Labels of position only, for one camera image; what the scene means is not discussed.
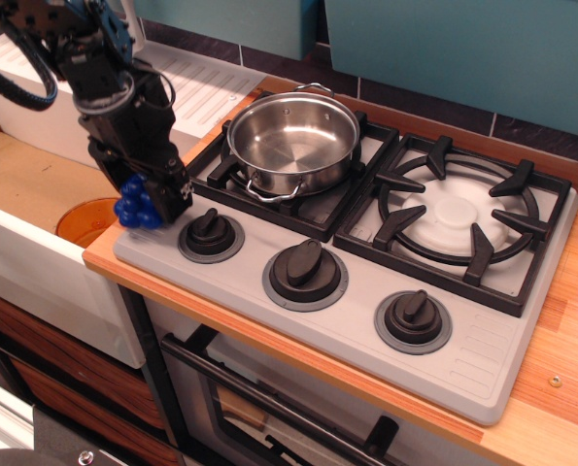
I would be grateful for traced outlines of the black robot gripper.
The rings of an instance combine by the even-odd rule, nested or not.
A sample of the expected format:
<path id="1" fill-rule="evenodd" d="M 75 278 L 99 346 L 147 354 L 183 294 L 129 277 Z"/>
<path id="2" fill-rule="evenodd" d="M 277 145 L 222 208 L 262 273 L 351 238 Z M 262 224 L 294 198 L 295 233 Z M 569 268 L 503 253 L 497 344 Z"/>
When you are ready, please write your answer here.
<path id="1" fill-rule="evenodd" d="M 121 73 L 124 88 L 109 96 L 76 96 L 79 123 L 88 133 L 88 153 L 117 192 L 135 174 L 164 223 L 192 205 L 193 185 L 170 133 L 175 91 L 150 63 L 135 60 Z"/>

